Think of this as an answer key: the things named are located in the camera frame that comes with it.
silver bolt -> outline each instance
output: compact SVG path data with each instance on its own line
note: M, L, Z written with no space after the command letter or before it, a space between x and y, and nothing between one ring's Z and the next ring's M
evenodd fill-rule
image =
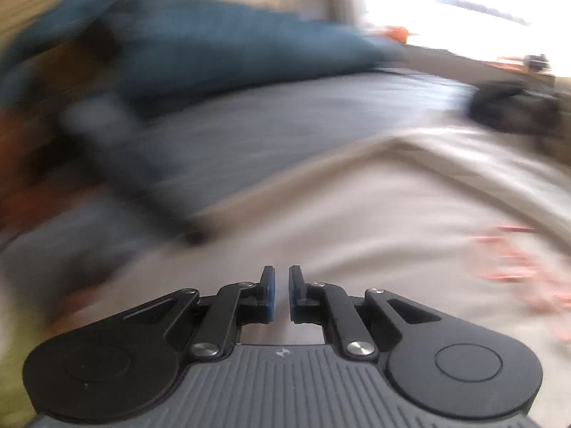
M369 356L375 352L375 345L365 341L353 341L347 345L346 349L354 356Z
M190 346L190 351L197 357L212 357L216 356L220 349L212 343L196 343Z

